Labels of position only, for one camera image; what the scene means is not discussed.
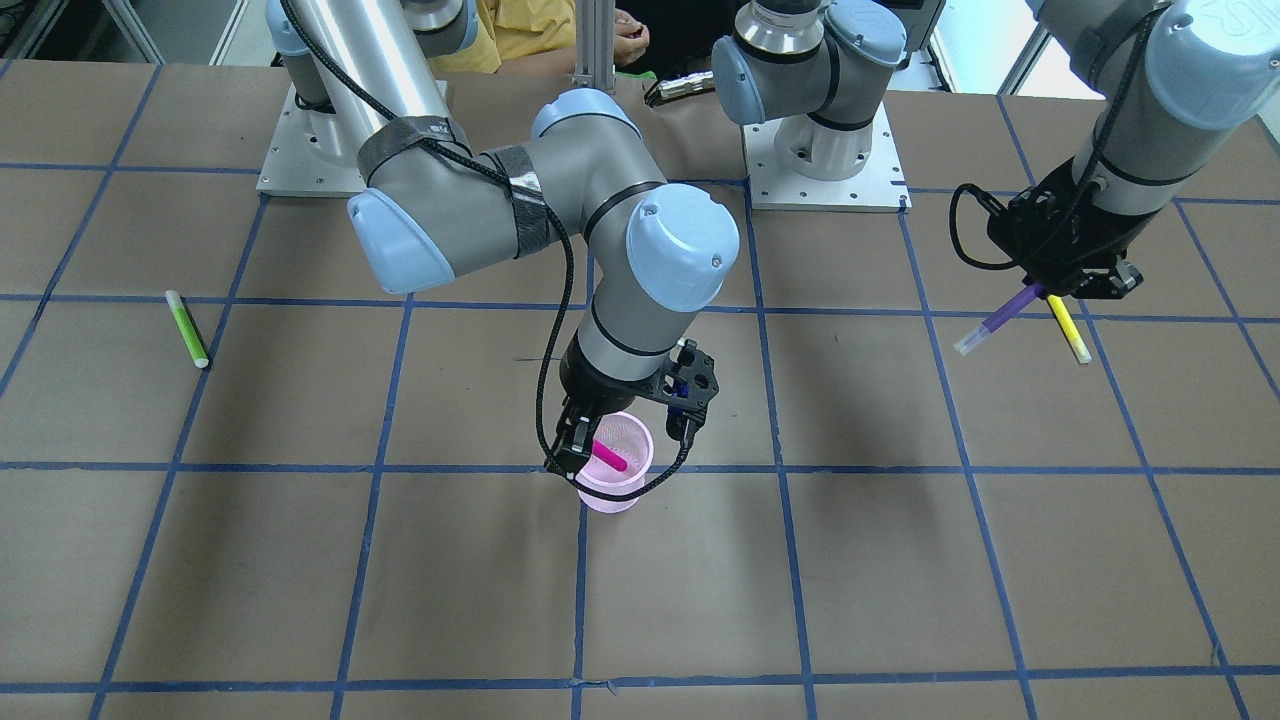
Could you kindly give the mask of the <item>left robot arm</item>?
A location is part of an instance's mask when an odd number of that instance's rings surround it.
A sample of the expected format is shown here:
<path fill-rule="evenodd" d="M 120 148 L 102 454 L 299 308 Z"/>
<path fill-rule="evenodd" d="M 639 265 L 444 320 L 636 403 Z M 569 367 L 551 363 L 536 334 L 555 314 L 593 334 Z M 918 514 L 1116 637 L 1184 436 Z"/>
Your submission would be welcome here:
<path fill-rule="evenodd" d="M 1073 74 L 1106 100 L 1075 156 L 1009 201 L 960 184 L 987 211 L 1001 263 L 1074 299 L 1121 299 L 1140 282 L 1134 238 L 1277 92 L 1275 1 L 1033 1 Z M 803 176 L 842 181 L 908 32 L 873 1 L 751 1 L 710 51 L 719 104 L 737 126 L 781 123 L 777 150 Z"/>

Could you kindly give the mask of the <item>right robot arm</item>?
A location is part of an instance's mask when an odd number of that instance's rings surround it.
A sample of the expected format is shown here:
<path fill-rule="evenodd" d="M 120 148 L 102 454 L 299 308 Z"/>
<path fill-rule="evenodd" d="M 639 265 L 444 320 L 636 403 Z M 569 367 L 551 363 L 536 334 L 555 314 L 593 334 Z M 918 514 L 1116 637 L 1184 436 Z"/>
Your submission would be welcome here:
<path fill-rule="evenodd" d="M 612 99 L 572 88 L 524 143 L 474 154 L 429 59 L 479 33 L 472 1 L 274 1 L 271 36 L 307 102 L 330 104 L 365 187 L 349 219 L 388 293 L 415 293 L 582 237 L 603 279 L 559 364 L 547 469 L 573 478 L 604 416 L 668 409 L 686 456 L 718 384 L 687 340 L 739 254 L 733 217 L 666 181 Z"/>

